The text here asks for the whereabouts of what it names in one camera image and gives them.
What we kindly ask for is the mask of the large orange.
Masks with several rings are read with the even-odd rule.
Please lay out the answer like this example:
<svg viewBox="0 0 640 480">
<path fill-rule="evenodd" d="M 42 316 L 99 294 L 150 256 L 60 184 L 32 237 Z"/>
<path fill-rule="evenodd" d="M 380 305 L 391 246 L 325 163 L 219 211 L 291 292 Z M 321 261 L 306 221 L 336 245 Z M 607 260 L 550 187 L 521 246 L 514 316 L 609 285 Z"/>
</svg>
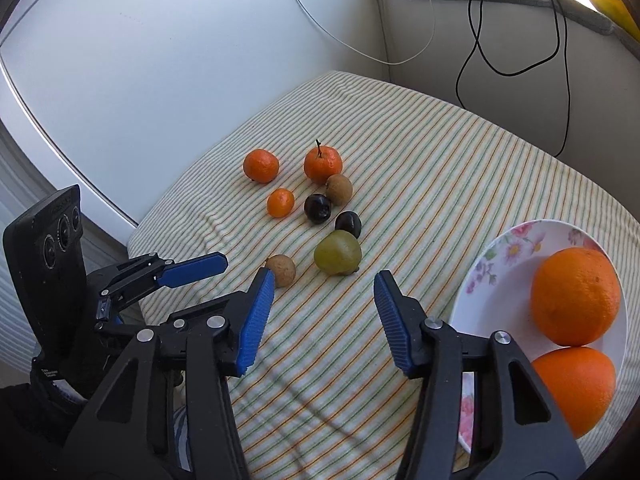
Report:
<svg viewBox="0 0 640 480">
<path fill-rule="evenodd" d="M 554 350 L 533 360 L 575 439 L 583 437 L 604 416 L 613 400 L 616 375 L 611 359 L 589 347 Z"/>
<path fill-rule="evenodd" d="M 616 319 L 622 291 L 600 250 L 571 247 L 544 259 L 530 288 L 530 313 L 538 330 L 560 347 L 591 344 Z"/>
</svg>

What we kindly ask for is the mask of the brown kiwi front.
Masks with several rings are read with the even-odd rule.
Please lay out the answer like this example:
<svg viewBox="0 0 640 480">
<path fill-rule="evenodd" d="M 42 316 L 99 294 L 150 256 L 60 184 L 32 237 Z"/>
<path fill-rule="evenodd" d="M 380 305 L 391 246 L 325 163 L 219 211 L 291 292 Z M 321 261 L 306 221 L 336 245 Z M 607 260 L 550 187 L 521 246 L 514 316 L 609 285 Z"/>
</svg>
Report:
<svg viewBox="0 0 640 480">
<path fill-rule="evenodd" d="M 277 288 L 291 286 L 295 281 L 296 265 L 286 255 L 273 255 L 267 258 L 265 268 L 273 273 Z"/>
</svg>

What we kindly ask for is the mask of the brown kiwi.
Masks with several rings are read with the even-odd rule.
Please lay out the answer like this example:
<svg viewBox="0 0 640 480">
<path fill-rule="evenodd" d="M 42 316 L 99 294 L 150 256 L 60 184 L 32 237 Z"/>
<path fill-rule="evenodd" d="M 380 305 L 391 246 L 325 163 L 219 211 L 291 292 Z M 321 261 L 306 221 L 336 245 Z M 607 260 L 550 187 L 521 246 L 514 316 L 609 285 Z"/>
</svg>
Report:
<svg viewBox="0 0 640 480">
<path fill-rule="evenodd" d="M 352 198 L 352 182 L 342 174 L 326 179 L 326 198 L 335 206 L 344 206 Z"/>
<path fill-rule="evenodd" d="M 267 258 L 265 268 L 273 273 L 277 288 L 291 286 L 295 281 L 296 265 L 286 255 L 273 255 Z"/>
</svg>

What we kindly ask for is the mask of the small kumquat orange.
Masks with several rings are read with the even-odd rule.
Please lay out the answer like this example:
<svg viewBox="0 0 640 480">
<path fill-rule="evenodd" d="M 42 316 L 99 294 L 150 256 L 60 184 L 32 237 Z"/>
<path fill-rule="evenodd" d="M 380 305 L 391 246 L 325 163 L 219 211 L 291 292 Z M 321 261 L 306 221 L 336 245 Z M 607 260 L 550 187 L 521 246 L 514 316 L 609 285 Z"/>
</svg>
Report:
<svg viewBox="0 0 640 480">
<path fill-rule="evenodd" d="M 294 194 L 287 188 L 277 188 L 268 197 L 267 212 L 272 218 L 284 218 L 295 205 Z"/>
</svg>

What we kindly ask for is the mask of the medium mandarin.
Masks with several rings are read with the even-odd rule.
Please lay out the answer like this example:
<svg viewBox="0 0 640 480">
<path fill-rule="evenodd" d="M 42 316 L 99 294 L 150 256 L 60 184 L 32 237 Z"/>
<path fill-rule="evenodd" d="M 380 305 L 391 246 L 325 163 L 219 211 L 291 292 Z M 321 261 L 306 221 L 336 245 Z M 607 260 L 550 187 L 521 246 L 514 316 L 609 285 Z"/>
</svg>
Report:
<svg viewBox="0 0 640 480">
<path fill-rule="evenodd" d="M 249 152 L 243 160 L 244 174 L 258 183 L 269 183 L 277 177 L 280 162 L 276 156 L 266 150 L 258 148 Z"/>
</svg>

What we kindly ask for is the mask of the dark plum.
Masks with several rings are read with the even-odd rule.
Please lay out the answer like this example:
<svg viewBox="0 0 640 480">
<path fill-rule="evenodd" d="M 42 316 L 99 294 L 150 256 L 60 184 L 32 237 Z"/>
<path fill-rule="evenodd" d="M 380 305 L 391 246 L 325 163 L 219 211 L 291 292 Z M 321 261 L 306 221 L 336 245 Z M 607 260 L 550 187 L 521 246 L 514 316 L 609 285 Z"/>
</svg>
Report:
<svg viewBox="0 0 640 480">
<path fill-rule="evenodd" d="M 311 194 L 305 200 L 304 213 L 313 224 L 322 224 L 331 218 L 332 203 L 322 194 Z"/>
<path fill-rule="evenodd" d="M 349 232 L 353 237 L 359 238 L 362 223 L 355 211 L 343 211 L 335 218 L 334 229 Z"/>
</svg>

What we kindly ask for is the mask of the green plum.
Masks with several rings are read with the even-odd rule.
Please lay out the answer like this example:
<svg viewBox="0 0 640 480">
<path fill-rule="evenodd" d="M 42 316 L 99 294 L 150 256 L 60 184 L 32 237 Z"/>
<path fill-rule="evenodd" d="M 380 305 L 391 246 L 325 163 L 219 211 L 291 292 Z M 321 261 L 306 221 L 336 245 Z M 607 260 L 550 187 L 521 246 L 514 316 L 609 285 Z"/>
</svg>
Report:
<svg viewBox="0 0 640 480">
<path fill-rule="evenodd" d="M 336 230 L 326 236 L 314 250 L 314 263 L 329 275 L 349 275 L 359 269 L 361 246 L 352 234 Z"/>
</svg>

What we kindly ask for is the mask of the mandarin with stem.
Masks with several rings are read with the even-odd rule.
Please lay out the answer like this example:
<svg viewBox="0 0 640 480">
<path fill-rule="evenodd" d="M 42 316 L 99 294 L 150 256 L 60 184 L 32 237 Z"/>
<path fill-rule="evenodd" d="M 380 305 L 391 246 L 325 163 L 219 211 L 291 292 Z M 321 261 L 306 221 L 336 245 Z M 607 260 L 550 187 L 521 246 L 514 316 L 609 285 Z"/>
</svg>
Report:
<svg viewBox="0 0 640 480">
<path fill-rule="evenodd" d="M 304 173 L 306 177 L 318 185 L 324 185 L 326 180 L 334 174 L 340 174 L 343 170 L 343 161 L 340 153 L 330 146 L 316 141 L 304 160 Z"/>
</svg>

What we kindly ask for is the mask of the striped table cloth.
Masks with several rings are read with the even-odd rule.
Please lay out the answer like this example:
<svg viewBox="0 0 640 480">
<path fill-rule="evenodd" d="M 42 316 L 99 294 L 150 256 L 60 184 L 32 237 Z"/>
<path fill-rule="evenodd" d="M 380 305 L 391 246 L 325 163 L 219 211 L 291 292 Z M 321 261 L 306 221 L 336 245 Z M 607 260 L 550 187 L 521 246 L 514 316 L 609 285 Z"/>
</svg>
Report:
<svg viewBox="0 0 640 480">
<path fill-rule="evenodd" d="M 270 185 L 243 171 L 255 148 L 275 154 L 279 188 L 296 203 L 317 192 L 303 170 L 317 143 L 342 156 L 362 221 L 362 260 L 324 274 L 314 248 L 332 231 L 295 208 L 267 214 Z M 612 258 L 627 300 L 629 336 L 611 406 L 580 440 L 586 460 L 608 445 L 639 394 L 639 223 L 580 172 L 488 120 L 420 92 L 342 72 L 301 84 L 250 118 L 186 170 L 140 222 L 130 255 L 183 261 L 222 252 L 221 276 L 142 301 L 146 322 L 245 288 L 282 254 L 295 282 L 274 297 L 256 362 L 230 385 L 255 479 L 390 479 L 420 386 L 394 365 L 373 300 L 381 270 L 430 315 L 446 318 L 466 272 L 506 230 L 562 220 Z"/>
</svg>

